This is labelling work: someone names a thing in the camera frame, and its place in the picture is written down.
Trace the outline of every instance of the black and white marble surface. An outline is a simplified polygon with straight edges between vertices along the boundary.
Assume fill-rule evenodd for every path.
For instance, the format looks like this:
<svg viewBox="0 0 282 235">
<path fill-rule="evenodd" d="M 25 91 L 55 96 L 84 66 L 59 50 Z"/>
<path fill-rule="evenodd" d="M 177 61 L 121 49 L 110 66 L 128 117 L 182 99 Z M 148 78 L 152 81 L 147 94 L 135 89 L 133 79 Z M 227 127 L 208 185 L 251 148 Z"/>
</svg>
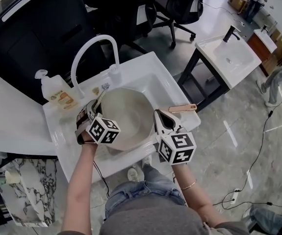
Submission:
<svg viewBox="0 0 282 235">
<path fill-rule="evenodd" d="M 17 184 L 0 182 L 1 195 L 16 225 L 47 227 L 61 218 L 67 181 L 57 159 L 15 159 L 0 172 L 7 170 L 20 175 Z"/>
</svg>

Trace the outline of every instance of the round basin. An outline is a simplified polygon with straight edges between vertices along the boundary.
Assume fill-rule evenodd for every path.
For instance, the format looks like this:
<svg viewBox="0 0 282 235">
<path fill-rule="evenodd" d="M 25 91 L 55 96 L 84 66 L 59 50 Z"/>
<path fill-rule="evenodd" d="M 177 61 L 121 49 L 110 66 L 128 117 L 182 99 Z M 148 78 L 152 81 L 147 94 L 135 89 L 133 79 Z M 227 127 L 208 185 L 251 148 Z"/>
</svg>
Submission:
<svg viewBox="0 0 282 235">
<path fill-rule="evenodd" d="M 102 99 L 103 117 L 115 120 L 121 133 L 110 148 L 126 151 L 135 149 L 149 137 L 153 128 L 154 109 L 141 93 L 128 88 L 117 88 Z"/>
</svg>

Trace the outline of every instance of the gray tile floor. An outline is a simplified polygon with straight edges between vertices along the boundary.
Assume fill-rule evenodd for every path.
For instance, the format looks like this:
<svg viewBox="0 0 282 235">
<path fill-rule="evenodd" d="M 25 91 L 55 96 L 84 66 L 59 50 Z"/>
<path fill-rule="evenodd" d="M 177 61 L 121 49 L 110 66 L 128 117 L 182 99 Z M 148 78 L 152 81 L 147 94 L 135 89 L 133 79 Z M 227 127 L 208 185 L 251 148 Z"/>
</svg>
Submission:
<svg viewBox="0 0 282 235">
<path fill-rule="evenodd" d="M 205 0 L 213 7 L 225 7 L 227 0 Z M 240 27 L 232 16 L 223 9 L 213 9 L 205 6 L 201 19 L 188 28 L 197 33 L 196 41 L 209 37 L 224 35 L 231 24 Z M 255 25 L 243 27 L 243 35 L 249 37 L 251 28 Z M 154 29 L 146 38 L 138 40 L 143 48 L 155 51 L 160 60 L 172 75 L 182 72 L 191 57 L 195 47 L 189 41 L 189 34 L 181 30 L 176 31 L 177 46 L 169 49 L 171 35 L 169 28 Z M 129 48 L 120 52 L 121 61 L 138 56 L 139 53 Z M 267 95 L 261 95 L 255 80 L 264 79 L 259 68 L 233 90 L 221 96 L 201 112 L 201 125 L 193 130 L 197 142 L 197 151 L 189 166 L 196 175 L 199 183 L 205 188 L 214 203 L 235 188 L 242 188 L 246 180 L 246 172 L 258 155 L 262 140 L 263 125 L 269 110 L 264 106 Z M 280 85 L 279 102 L 282 101 L 282 84 Z M 158 156 L 153 157 L 153 166 L 162 174 L 172 179 L 172 169 L 166 163 L 159 163 Z M 244 201 L 272 202 L 282 205 L 282 105 L 279 106 L 268 120 L 264 132 L 264 144 L 261 155 L 251 170 L 253 189 L 247 184 L 239 194 L 237 204 Z M 127 169 L 106 179 L 110 190 L 127 179 Z M 106 189 L 102 182 L 93 185 L 91 195 L 91 223 L 93 234 L 99 233 L 104 218 Z M 218 205 L 219 211 L 231 220 L 240 220 L 243 212 L 250 206 L 244 204 L 238 208 L 226 211 Z M 269 207 L 281 213 L 282 209 Z M 39 235 L 55 234 L 61 228 L 61 220 L 49 228 L 35 228 Z M 13 227 L 9 225 L 7 233 L 1 234 L 36 234 L 31 228 Z"/>
</svg>

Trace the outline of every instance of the chair caster wheel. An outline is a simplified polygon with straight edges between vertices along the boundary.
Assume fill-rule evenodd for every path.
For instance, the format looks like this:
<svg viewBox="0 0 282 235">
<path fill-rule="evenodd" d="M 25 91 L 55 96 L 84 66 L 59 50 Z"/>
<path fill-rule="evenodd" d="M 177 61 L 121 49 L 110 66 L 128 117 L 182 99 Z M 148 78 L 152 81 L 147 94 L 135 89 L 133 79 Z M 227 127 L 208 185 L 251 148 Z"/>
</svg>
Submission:
<svg viewBox="0 0 282 235">
<path fill-rule="evenodd" d="M 172 42 L 171 45 L 170 45 L 170 48 L 171 48 L 171 49 L 174 49 L 175 47 L 176 47 L 176 43 L 175 43 L 175 42 Z"/>
<path fill-rule="evenodd" d="M 194 41 L 196 35 L 191 34 L 190 41 Z"/>
</svg>

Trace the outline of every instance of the soap dispenser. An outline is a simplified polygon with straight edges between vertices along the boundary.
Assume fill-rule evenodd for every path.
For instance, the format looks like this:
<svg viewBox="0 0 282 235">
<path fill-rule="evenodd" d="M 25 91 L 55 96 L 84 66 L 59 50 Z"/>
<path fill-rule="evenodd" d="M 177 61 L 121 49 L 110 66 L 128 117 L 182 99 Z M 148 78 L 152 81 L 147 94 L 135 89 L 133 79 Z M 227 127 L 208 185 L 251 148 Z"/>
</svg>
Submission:
<svg viewBox="0 0 282 235">
<path fill-rule="evenodd" d="M 60 75 L 48 77 L 46 76 L 47 73 L 47 70 L 39 70 L 35 74 L 35 78 L 42 81 L 43 97 L 63 110 L 75 107 L 78 104 L 78 100 L 70 86 Z"/>
</svg>

